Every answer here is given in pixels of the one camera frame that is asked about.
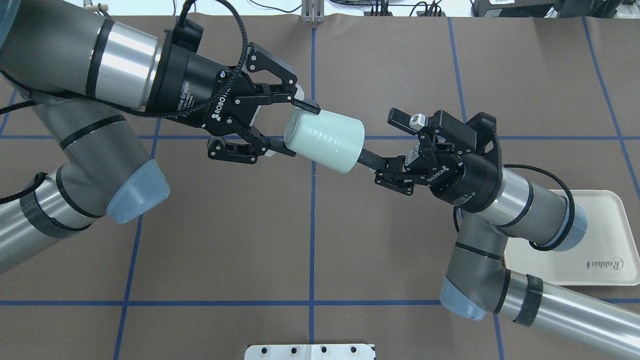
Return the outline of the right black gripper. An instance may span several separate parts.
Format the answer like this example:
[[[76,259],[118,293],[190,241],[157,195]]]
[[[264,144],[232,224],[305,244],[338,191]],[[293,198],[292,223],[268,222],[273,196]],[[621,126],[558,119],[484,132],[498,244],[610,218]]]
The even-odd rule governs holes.
[[[502,149],[498,119],[478,112],[463,122],[445,111],[430,117],[410,115],[392,107],[388,124],[418,136],[416,155],[406,158],[406,171],[438,199],[469,213],[489,208],[502,185]],[[358,163],[373,171],[375,184],[402,195],[414,193],[414,180],[405,171],[404,156],[382,157],[363,148]]]

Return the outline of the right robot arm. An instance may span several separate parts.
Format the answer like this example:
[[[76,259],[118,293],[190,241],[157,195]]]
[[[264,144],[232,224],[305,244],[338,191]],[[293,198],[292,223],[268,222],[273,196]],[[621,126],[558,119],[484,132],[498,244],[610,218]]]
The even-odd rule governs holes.
[[[639,314],[571,286],[639,284],[639,253],[621,199],[606,190],[557,190],[503,164],[497,121],[484,112],[463,122],[390,110],[389,125],[416,136],[406,155],[363,149],[358,162],[382,187],[410,196],[416,186],[454,207],[454,250],[442,306],[474,321],[497,314],[620,359],[639,358]]]

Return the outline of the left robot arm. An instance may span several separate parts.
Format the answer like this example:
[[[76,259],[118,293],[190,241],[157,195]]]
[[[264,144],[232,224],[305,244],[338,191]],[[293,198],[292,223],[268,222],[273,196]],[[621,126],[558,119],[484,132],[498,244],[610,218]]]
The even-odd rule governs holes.
[[[105,215],[125,224],[169,196],[166,177],[125,114],[206,130],[215,160],[295,156],[284,141],[256,130],[257,112],[279,103],[321,109],[288,64],[249,42],[233,5],[221,4],[240,30],[234,66],[198,54],[203,29],[187,18],[193,0],[164,39],[63,0],[1,2],[1,77],[23,98],[1,113],[32,107],[68,160],[1,199],[2,272]]]

